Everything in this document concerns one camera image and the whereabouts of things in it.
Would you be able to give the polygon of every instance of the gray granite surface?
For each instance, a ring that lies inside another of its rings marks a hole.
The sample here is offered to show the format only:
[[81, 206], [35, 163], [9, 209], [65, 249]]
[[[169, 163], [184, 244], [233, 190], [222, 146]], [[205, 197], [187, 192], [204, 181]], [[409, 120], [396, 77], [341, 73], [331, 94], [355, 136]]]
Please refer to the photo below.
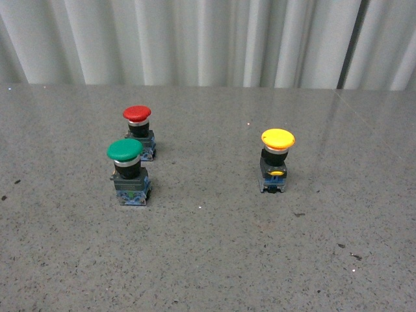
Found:
[[[145, 209], [106, 156], [138, 104]], [[415, 92], [0, 84], [0, 311], [416, 311], [415, 122]]]

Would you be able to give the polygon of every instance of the curtain fold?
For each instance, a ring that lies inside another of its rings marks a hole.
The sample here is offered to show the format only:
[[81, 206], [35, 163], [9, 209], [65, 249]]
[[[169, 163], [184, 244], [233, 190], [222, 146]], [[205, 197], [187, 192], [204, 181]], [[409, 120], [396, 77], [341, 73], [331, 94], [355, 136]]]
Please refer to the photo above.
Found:
[[[3, 0], [0, 82], [336, 88], [361, 0]], [[416, 1], [370, 0], [347, 89], [416, 89]]]

